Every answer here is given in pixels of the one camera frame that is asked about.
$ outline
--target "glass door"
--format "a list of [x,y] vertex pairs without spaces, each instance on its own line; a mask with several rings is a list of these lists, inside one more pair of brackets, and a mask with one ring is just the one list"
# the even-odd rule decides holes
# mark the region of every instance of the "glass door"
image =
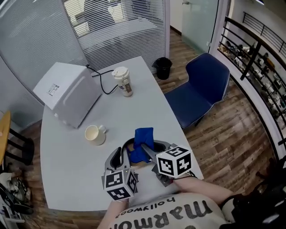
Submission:
[[208,52],[219,0],[183,0],[182,39],[199,53]]

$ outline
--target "blue chair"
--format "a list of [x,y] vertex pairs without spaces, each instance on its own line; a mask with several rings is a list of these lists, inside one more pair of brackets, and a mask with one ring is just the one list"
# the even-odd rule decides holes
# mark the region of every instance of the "blue chair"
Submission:
[[216,102],[223,99],[230,72],[208,53],[201,54],[186,65],[189,81],[165,94],[179,124],[187,128],[201,121]]

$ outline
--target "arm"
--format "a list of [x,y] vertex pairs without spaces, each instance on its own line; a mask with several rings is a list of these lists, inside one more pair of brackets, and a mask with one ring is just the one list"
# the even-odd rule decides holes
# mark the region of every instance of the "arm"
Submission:
[[215,184],[207,183],[194,177],[174,180],[174,183],[183,192],[199,193],[211,198],[217,205],[222,204],[228,197],[234,193],[226,188]]
[[111,201],[107,212],[104,215],[97,229],[107,229],[109,224],[115,219],[115,217],[128,208],[129,200],[123,201],[126,202]]

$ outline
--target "white mug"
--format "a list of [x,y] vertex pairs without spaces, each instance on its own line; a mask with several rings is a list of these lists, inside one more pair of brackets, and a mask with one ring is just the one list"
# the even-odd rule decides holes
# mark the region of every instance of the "white mug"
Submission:
[[100,127],[97,127],[91,125],[86,128],[84,135],[87,140],[91,141],[95,145],[101,145],[106,139],[105,132],[105,126],[101,125]]

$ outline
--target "black and white marker cube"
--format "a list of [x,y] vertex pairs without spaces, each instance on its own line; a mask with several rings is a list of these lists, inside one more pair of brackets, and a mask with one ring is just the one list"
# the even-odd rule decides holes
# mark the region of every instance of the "black and white marker cube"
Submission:
[[177,146],[163,153],[158,153],[157,165],[159,173],[177,178],[191,170],[191,150]]
[[134,196],[137,180],[134,170],[119,170],[105,174],[103,189],[114,199],[128,199]]

